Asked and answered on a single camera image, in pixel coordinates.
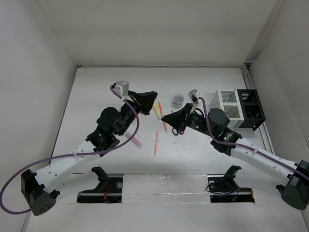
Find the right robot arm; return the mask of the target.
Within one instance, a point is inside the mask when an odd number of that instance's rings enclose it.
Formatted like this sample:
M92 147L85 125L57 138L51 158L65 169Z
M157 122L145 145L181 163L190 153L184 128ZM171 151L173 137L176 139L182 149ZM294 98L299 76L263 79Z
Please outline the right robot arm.
M264 191L279 195L289 206L305 210L309 204L309 163L296 163L273 155L249 142L227 125L229 119L221 109L194 109L192 103L164 115L163 122L172 126L175 135L191 128L212 138L211 145L220 153L246 162L270 176Z

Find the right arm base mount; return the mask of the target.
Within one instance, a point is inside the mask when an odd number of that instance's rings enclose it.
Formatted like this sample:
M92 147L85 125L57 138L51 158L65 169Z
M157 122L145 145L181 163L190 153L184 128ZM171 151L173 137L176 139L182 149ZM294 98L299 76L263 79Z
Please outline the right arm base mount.
M210 194L211 203L255 203L253 190L241 188L235 182L240 169L232 165L224 174L208 175L206 192Z

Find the black handled scissors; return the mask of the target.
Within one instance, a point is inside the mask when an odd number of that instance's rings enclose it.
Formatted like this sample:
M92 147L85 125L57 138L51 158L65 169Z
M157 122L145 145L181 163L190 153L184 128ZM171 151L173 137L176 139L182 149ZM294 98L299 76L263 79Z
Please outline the black handled scissors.
M174 112L173 116L174 126L172 132L174 135L183 134L183 123L185 121L185 115L182 110Z

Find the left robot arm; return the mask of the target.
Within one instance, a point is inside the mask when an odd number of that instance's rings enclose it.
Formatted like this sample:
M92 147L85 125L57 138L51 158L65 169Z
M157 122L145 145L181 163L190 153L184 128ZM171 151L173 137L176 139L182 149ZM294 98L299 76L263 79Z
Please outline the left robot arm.
M139 119L139 114L149 115L157 98L155 91L129 91L124 96L115 90L112 92L124 102L123 106L120 109L105 108L97 119L95 130L72 153L59 155L55 162L36 171L26 168L21 173L21 192L33 215L40 216L49 211L76 186L65 183L74 172L123 147L118 136L125 134L132 122Z

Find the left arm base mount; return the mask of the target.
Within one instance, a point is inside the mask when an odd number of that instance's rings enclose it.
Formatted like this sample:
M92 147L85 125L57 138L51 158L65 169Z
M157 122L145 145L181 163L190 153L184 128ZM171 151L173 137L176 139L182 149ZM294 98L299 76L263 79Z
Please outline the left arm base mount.
M93 167L91 171L97 176L98 184L79 192L77 203L121 203L123 175L108 175L101 167Z

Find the red pen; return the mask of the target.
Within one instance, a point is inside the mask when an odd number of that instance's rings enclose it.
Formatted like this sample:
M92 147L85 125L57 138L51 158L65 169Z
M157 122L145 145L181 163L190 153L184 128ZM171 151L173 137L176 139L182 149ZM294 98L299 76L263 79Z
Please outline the red pen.
M156 156L157 154L158 140L159 140L159 130L157 130L155 137L154 156Z
M158 101L158 106L159 106L159 111L160 111L160 115L161 115L161 119L162 119L164 117L164 115L163 115L163 109L162 109L160 101ZM162 122L163 122L165 133L168 133L166 123L164 121L162 121Z

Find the purple highlighter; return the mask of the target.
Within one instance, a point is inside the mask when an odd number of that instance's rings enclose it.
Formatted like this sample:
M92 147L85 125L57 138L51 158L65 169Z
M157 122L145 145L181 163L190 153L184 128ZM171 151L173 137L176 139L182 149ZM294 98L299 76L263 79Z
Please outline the purple highlighter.
M139 149L143 148L143 143L139 140L139 138L137 138L135 136L133 137L130 132L126 132L125 137L128 138L130 140L130 142L132 142Z

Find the white slotted organizer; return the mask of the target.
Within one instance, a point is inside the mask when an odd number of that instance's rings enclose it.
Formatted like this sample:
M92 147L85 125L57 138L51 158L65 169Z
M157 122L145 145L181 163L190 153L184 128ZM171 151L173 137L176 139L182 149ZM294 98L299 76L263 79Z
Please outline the white slotted organizer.
M228 103L226 102L231 92L235 92L237 102ZM224 111L226 116L229 118L229 128L237 129L244 122L244 116L240 105L240 100L236 90L220 90L218 89L211 101L211 109L218 108Z

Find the jar of paper clips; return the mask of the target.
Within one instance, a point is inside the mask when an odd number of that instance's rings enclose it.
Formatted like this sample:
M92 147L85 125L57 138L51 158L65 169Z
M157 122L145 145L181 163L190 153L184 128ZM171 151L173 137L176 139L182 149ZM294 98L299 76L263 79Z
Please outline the jar of paper clips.
M173 97L172 104L174 107L180 108L183 105L183 101L184 101L184 96L181 94L176 94Z

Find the black slotted organizer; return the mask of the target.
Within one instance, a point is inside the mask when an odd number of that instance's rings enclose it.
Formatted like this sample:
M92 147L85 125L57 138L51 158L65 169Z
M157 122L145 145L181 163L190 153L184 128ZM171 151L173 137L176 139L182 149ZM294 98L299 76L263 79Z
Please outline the black slotted organizer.
M239 128L257 130L266 120L256 89L238 89L244 121Z

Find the yellow highlighter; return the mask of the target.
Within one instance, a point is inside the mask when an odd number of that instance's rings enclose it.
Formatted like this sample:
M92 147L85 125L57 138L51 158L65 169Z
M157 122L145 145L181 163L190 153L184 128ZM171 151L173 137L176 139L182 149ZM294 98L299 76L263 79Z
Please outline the yellow highlighter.
M154 110L154 113L157 117L158 120L161 120L161 113L160 113L160 109L159 109L159 106L156 102L153 103L153 110Z

